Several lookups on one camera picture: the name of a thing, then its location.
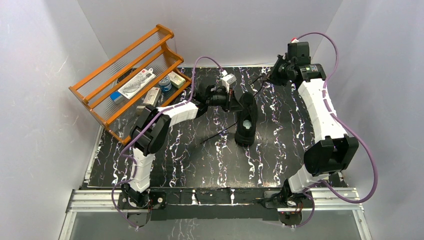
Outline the black mesh shoe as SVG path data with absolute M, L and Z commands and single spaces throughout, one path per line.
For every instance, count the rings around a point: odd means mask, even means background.
M 248 147 L 255 141 L 258 121 L 258 106 L 255 96 L 250 92 L 243 93 L 239 102 L 242 105 L 243 110 L 237 114 L 237 125 L 234 139 L 238 145 Z

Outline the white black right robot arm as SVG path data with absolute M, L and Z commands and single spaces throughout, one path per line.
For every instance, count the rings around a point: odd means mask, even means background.
M 303 155 L 302 167 L 284 181 L 282 202 L 295 207 L 302 199 L 302 192 L 324 178 L 345 170 L 359 148 L 355 137 L 334 118 L 335 110 L 324 88 L 326 73 L 319 63 L 312 63 L 307 41 L 294 38 L 287 45 L 287 52 L 278 55 L 267 80 L 277 86 L 291 83 L 303 100 L 312 123 L 314 144 Z

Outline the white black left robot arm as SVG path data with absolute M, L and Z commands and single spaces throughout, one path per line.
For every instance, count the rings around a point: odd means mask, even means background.
M 137 208 L 145 208 L 149 201 L 150 174 L 155 154 L 163 147 L 169 128 L 181 122 L 194 120 L 205 114 L 209 107 L 220 107 L 225 112 L 244 109 L 232 88 L 209 85 L 198 89 L 189 100 L 166 107 L 147 106 L 141 112 L 130 132 L 128 148 L 132 154 L 130 177 L 121 189 Z

